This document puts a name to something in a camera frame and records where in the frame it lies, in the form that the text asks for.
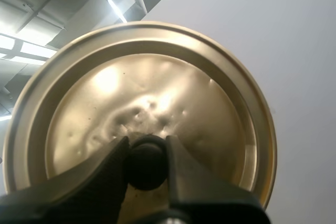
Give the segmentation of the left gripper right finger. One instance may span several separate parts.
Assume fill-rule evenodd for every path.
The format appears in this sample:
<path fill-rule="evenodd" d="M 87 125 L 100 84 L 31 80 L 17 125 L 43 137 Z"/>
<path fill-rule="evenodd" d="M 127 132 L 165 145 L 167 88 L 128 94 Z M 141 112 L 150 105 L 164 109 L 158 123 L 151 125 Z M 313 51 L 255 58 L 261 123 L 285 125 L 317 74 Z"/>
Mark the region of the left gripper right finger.
<path fill-rule="evenodd" d="M 249 191 L 216 177 L 176 136 L 166 138 L 169 202 L 192 223 L 270 223 Z"/>

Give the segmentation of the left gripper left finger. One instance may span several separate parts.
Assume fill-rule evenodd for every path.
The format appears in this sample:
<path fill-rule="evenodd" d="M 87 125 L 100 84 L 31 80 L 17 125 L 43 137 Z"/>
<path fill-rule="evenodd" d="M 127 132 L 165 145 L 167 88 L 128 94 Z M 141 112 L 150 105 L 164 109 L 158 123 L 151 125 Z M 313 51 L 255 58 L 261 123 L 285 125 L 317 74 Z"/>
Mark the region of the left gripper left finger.
<path fill-rule="evenodd" d="M 1 223 L 117 223 L 129 139 L 115 139 L 66 172 L 1 197 Z"/>

